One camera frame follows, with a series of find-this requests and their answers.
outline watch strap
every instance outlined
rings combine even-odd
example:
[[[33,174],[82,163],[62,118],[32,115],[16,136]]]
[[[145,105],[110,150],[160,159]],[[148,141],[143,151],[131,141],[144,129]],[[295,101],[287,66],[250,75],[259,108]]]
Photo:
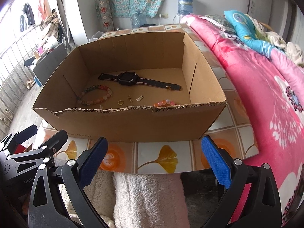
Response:
[[[159,87],[159,88],[164,88],[164,89],[169,89],[169,90],[174,90],[174,91],[179,91],[181,89],[181,86],[177,85],[177,84],[155,81],[155,80],[145,79],[145,78],[139,78],[139,81],[137,82],[137,84]]]
[[[98,79],[101,81],[118,81],[118,74],[104,74],[99,75]]]

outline watch face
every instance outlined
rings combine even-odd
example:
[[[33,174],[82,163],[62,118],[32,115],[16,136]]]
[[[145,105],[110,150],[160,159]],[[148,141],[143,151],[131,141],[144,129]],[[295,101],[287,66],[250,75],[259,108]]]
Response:
[[[122,81],[131,81],[131,80],[133,80],[133,78],[134,78],[135,75],[136,75],[136,74],[133,73],[133,72],[124,72],[124,73],[120,76],[120,79],[121,79]]]

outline metal screw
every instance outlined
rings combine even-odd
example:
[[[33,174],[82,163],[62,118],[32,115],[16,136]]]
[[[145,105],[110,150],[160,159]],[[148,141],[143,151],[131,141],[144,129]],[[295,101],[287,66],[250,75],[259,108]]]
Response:
[[[72,165],[74,165],[76,163],[76,161],[74,160],[74,159],[71,159],[71,160],[69,160],[68,162],[67,162],[67,165],[68,166],[72,166]]]
[[[240,159],[235,159],[235,160],[234,160],[234,163],[235,163],[236,165],[241,165],[241,164],[242,164],[242,161],[241,161]]]
[[[267,163],[263,164],[263,166],[264,166],[264,168],[267,169],[267,170],[270,169],[270,165],[267,164]]]
[[[40,169],[40,170],[43,170],[46,166],[47,166],[46,164],[41,164],[41,165],[39,166],[39,169]]]

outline wall outlet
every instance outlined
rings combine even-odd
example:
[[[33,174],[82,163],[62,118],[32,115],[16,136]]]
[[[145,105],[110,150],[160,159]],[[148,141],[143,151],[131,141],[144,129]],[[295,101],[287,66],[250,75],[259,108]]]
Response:
[[[167,13],[163,13],[163,14],[161,15],[161,17],[162,17],[163,19],[168,19],[168,18],[169,18],[169,15],[168,15]]]

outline cardboard box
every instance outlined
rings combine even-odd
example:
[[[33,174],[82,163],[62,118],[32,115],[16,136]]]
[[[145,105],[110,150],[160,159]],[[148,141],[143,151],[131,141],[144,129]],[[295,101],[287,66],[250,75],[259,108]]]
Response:
[[[64,129],[72,137],[103,136],[119,142],[199,139],[226,106],[226,97],[184,26],[175,27],[176,32],[160,32],[157,26],[110,32],[98,41],[75,48],[50,77],[33,109],[55,129]],[[124,71],[182,88],[173,91],[139,84],[123,86],[98,79],[101,73]],[[78,104],[77,96],[96,84],[108,86],[112,97],[100,104]],[[83,100],[104,95],[104,90],[93,90]],[[141,95],[144,98],[136,101]],[[165,99],[178,105],[153,107]]]

